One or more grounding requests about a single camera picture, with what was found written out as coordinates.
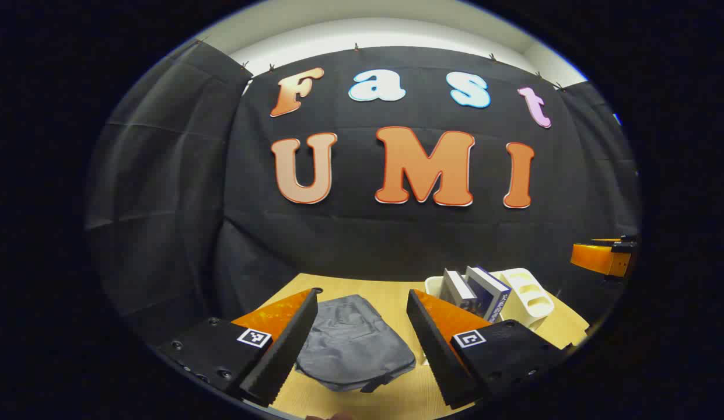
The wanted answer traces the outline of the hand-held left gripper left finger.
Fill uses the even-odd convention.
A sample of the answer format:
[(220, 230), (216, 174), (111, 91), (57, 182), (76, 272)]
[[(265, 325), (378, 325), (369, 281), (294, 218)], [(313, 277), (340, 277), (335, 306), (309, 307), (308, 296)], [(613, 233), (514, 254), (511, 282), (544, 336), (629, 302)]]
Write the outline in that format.
[(199, 322), (158, 345), (180, 369), (221, 393), (274, 403), (313, 327), (319, 289), (295, 293), (233, 321)]

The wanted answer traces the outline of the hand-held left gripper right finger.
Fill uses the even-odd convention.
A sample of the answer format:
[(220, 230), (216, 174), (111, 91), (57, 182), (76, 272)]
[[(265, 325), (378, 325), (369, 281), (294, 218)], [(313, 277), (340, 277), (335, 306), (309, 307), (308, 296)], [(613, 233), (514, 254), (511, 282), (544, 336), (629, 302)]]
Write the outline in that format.
[(406, 312), (451, 408), (513, 396), (567, 356), (517, 321), (490, 323), (422, 290), (409, 291)]

